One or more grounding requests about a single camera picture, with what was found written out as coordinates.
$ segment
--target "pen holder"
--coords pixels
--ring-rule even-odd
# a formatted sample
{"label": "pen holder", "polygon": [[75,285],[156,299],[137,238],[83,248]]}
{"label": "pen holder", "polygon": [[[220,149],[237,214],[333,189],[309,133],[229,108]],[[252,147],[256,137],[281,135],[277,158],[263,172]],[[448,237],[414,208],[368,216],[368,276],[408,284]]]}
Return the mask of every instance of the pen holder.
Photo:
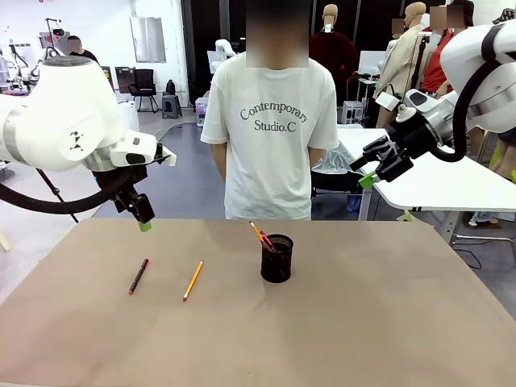
{"label": "pen holder", "polygon": [[262,247],[261,276],[267,282],[280,284],[290,278],[293,241],[284,235],[267,235],[277,252]]}

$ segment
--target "yellow pencil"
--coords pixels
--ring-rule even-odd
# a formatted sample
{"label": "yellow pencil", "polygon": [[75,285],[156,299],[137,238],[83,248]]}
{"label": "yellow pencil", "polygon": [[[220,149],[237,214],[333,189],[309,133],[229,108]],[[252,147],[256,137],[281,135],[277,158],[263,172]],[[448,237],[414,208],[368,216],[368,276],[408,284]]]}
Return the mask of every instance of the yellow pencil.
{"label": "yellow pencil", "polygon": [[195,281],[197,280],[197,277],[199,276],[199,273],[201,272],[203,263],[204,263],[204,260],[199,262],[199,266],[197,266],[197,270],[195,271],[192,281],[190,281],[190,285],[188,285],[188,289],[186,290],[185,296],[183,297],[183,302],[185,302],[188,299],[188,296],[190,295],[190,292],[192,291],[192,288],[194,287]]}
{"label": "yellow pencil", "polygon": [[261,236],[260,232],[256,228],[255,223],[253,223],[252,220],[250,220],[249,224],[251,225],[252,229],[255,231],[256,236],[258,236],[258,238],[260,238],[260,242],[263,243],[264,242],[264,238]]}

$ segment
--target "white t-shirt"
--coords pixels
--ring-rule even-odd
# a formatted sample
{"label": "white t-shirt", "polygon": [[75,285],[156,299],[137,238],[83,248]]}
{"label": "white t-shirt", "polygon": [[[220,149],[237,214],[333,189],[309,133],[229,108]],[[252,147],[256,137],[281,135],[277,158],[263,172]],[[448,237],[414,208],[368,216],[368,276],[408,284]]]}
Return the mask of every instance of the white t-shirt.
{"label": "white t-shirt", "polygon": [[227,143],[227,218],[310,219],[308,147],[339,145],[335,83],[314,60],[274,71],[220,65],[201,141]]}

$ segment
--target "red garment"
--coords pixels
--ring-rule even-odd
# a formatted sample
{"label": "red garment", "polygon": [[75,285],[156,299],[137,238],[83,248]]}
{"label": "red garment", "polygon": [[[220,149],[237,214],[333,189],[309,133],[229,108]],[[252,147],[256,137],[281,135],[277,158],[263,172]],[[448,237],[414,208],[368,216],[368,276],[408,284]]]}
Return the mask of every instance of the red garment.
{"label": "red garment", "polygon": [[426,93],[435,93],[439,87],[446,81],[443,68],[441,67],[441,53],[444,48],[450,43],[453,34],[446,34],[441,40],[440,45],[435,49],[430,61],[428,62],[427,71],[425,72],[425,80],[421,85],[421,90]]}
{"label": "red garment", "polygon": [[310,37],[310,58],[326,67],[337,94],[345,92],[346,81],[358,69],[359,55],[353,43],[340,32],[319,32]]}

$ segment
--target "black backpack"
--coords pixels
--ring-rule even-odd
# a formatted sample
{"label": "black backpack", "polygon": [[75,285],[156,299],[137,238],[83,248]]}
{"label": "black backpack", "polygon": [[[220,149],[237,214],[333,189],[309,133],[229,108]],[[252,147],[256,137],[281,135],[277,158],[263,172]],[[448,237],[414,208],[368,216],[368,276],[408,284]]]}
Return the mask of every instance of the black backpack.
{"label": "black backpack", "polygon": [[176,85],[174,85],[172,79],[169,79],[169,82],[167,83],[166,92],[167,94],[176,95]]}

